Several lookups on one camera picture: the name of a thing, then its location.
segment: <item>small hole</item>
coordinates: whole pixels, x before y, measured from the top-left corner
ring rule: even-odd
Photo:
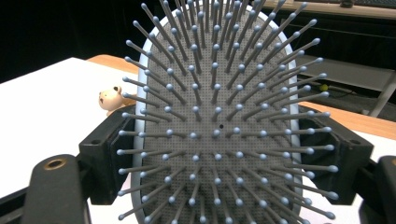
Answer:
[[[59,166],[60,164],[62,164],[62,161],[51,161],[51,162],[49,163],[49,167],[50,167],[50,168],[54,168],[54,167]]]
[[[93,144],[93,145],[98,145],[99,143],[100,143],[100,140],[97,140],[97,139],[91,141],[91,144]]]
[[[46,170],[56,170],[58,168],[63,167],[66,164],[65,159],[56,159],[53,161],[49,161],[47,164],[44,165],[44,169]]]
[[[353,143],[353,144],[356,144],[356,145],[360,145],[360,144],[361,144],[360,141],[354,140],[354,139],[350,140],[349,142],[351,142],[351,143]]]

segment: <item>paddle brush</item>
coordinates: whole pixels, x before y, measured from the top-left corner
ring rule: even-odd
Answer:
[[[328,133],[330,127],[300,130],[298,119],[329,117],[329,113],[299,113],[297,104],[328,93],[298,98],[305,85],[325,78],[318,74],[297,81],[297,74],[313,62],[296,66],[294,59],[318,44],[314,39],[293,51],[290,42],[316,20],[286,38],[283,30],[306,3],[277,26],[273,19],[285,1],[268,16],[261,13],[265,1],[160,0],[165,18],[153,16],[142,4],[155,28],[148,33],[134,21],[146,38],[141,49],[136,112],[131,136],[134,148],[118,150],[134,154],[131,168],[134,208],[120,215],[135,214],[139,223],[309,223],[299,217],[305,207],[330,219],[304,198],[302,189],[336,200],[335,192],[302,183],[313,171],[335,173],[336,166],[301,164],[301,155],[334,146],[300,147],[301,134]]]

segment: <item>brass insert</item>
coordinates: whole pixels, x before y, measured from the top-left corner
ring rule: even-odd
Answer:
[[[55,159],[53,161],[47,162],[44,165],[45,170],[56,170],[63,167],[66,164],[66,159]]]

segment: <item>black wall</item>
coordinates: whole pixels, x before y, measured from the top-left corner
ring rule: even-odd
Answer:
[[[0,2],[0,83],[61,60],[98,54],[139,54],[125,45],[143,46],[153,25],[141,8],[163,17],[157,0],[5,0]]]

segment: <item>white tabletop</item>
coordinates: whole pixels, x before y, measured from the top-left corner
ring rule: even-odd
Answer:
[[[28,186],[34,166],[58,154],[78,154],[78,144],[105,118],[98,102],[99,91],[121,85],[124,91],[136,87],[122,77],[127,72],[71,58],[0,85],[0,198]],[[375,145],[372,158],[396,155],[396,141],[358,133]],[[129,188],[129,179],[125,182]],[[301,216],[311,223],[359,223],[361,198],[353,206],[333,206],[317,194],[304,192],[314,206],[336,214],[329,220],[306,209]],[[90,205],[93,224],[137,223],[134,216],[118,221],[118,215],[132,209],[128,196],[111,206]]]

